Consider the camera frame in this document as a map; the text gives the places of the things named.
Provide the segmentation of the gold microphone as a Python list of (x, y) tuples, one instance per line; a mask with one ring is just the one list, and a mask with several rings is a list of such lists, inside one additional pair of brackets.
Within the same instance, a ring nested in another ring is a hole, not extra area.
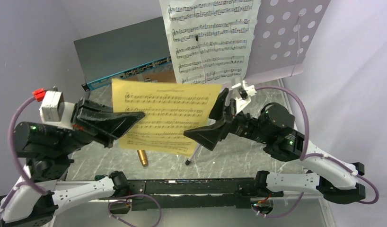
[(148, 158), (145, 150), (137, 150), (138, 158), (142, 166), (148, 166)]

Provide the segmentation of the yellow paper sheet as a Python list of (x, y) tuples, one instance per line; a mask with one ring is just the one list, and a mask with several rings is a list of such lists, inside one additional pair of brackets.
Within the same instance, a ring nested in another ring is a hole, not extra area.
[(183, 132), (205, 126), (219, 92), (220, 84), (149, 83), (112, 80), (115, 113), (144, 112), (119, 139), (125, 149), (150, 150), (190, 156), (197, 142)]

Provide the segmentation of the white sheet music page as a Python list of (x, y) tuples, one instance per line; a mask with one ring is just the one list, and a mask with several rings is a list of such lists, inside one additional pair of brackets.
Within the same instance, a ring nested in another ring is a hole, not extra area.
[(258, 0), (160, 1), (177, 83), (243, 79), (260, 6)]

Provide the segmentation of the lilac music stand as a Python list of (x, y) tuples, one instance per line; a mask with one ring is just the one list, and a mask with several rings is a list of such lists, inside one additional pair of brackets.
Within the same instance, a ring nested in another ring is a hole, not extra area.
[(304, 72), (328, 0), (262, 0), (244, 80), (259, 85)]

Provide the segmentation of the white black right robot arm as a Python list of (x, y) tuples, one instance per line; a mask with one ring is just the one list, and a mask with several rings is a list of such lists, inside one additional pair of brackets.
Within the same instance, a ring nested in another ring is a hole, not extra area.
[(223, 90), (211, 110), (214, 123), (184, 131), (184, 135), (202, 147), (213, 150), (229, 134), (264, 144), (264, 152), (282, 162), (299, 164), (305, 174), (283, 175), (259, 171), (254, 191), (259, 196), (283, 191), (320, 194), (336, 204), (365, 203), (364, 165), (346, 163), (324, 152), (309, 141), (309, 129), (300, 133), (294, 128), (295, 117), (278, 103), (266, 104), (258, 117), (243, 113), (257, 93), (254, 86), (234, 88), (228, 105), (227, 90)]

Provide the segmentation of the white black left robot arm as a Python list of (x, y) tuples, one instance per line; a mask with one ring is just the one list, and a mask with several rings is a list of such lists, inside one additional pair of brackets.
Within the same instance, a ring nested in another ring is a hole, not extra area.
[(114, 113), (107, 105), (82, 98), (76, 104), (62, 103), (60, 121), (18, 122), (35, 101), (28, 98), (9, 124), (9, 148), (20, 177), (7, 195), (0, 196), (0, 227), (41, 227), (80, 204), (129, 196), (130, 185), (121, 171), (72, 189), (57, 191), (55, 187), (73, 163), (71, 153), (92, 142), (112, 147), (144, 113)]

